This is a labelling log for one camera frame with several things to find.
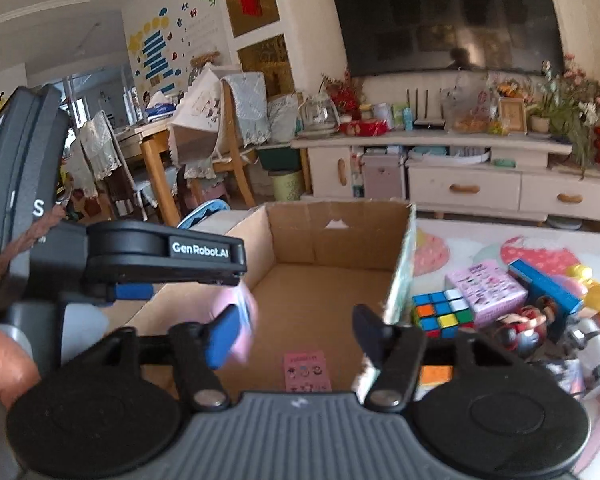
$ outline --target bottle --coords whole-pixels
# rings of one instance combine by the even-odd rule
[[[411,108],[407,107],[402,111],[402,120],[404,121],[404,129],[408,132],[413,131],[413,114]]]

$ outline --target wooden handle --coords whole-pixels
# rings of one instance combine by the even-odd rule
[[[463,193],[467,195],[477,195],[480,193],[480,186],[460,186],[459,184],[452,184],[449,186],[451,193]]]
[[[343,158],[339,159],[338,160],[338,179],[340,180],[341,186],[347,185],[347,175],[345,173],[346,169],[347,169],[347,167],[344,163],[344,159]]]
[[[584,200],[582,195],[566,195],[564,193],[560,193],[557,198],[565,204],[581,204]]]

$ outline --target tv screen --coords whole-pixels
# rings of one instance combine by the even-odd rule
[[[420,70],[560,72],[552,0],[335,0],[353,76]]]

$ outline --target finger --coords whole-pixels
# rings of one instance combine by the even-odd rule
[[[10,408],[40,380],[36,364],[11,338],[0,331],[0,400]]]

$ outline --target drawer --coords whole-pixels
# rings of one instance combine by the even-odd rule
[[[409,168],[409,200],[427,205],[517,211],[520,174],[459,168]]]
[[[564,174],[525,174],[520,211],[600,220],[600,181]]]
[[[353,198],[350,148],[309,148],[307,153],[314,197]]]
[[[120,151],[122,156],[125,158],[132,158],[133,156],[142,155],[140,150],[140,139],[139,136],[133,136],[128,139],[122,140],[120,144]]]

